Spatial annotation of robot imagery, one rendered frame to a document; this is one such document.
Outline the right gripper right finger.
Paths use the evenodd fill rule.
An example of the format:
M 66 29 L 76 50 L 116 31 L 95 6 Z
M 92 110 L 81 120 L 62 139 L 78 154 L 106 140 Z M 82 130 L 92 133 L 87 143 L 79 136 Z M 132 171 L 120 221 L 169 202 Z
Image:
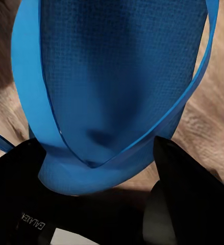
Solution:
M 178 245 L 224 245 L 224 184 L 172 140 L 153 154 Z

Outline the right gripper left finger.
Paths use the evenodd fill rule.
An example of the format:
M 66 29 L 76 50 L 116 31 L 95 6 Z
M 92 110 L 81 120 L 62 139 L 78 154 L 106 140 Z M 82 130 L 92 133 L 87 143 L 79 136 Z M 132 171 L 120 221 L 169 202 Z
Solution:
M 9 245 L 46 157 L 37 138 L 0 157 L 0 245 Z

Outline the sandal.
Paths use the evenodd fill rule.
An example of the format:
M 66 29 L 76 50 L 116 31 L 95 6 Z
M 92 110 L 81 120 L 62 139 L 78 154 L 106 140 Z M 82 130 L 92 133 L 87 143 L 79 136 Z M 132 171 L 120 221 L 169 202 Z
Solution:
M 22 0 L 11 62 L 52 192 L 113 188 L 154 162 L 207 70 L 219 0 Z M 209 41 L 194 68 L 209 15 Z
M 0 135 L 0 150 L 4 152 L 9 152 L 13 148 L 15 148 L 15 145 L 13 145 L 11 142 L 9 142 L 7 139 L 3 138 L 2 135 Z

